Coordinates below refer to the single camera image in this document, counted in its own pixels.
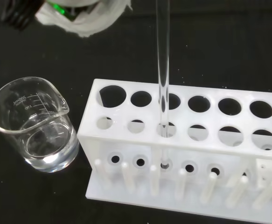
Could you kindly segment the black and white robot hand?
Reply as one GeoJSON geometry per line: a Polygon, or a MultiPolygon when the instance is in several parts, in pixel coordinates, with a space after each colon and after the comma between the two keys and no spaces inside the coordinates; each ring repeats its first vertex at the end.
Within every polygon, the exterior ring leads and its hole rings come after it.
{"type": "Polygon", "coordinates": [[[130,0],[7,0],[1,19],[19,31],[37,20],[89,37],[109,28],[127,7],[130,0]]]}

